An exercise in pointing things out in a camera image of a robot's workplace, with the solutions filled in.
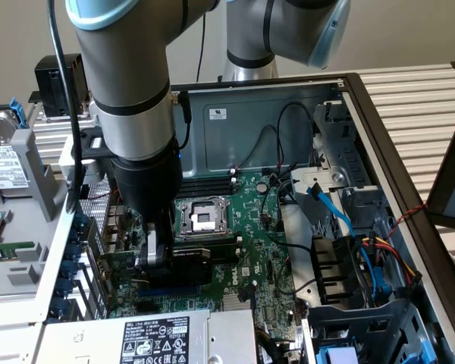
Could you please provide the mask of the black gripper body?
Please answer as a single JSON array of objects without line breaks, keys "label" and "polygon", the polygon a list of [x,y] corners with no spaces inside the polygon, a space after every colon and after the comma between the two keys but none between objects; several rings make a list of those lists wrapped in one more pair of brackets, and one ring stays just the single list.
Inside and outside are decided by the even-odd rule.
[{"label": "black gripper body", "polygon": [[171,138],[157,155],[143,161],[111,160],[122,200],[145,222],[174,223],[174,199],[183,174],[178,142]]}]

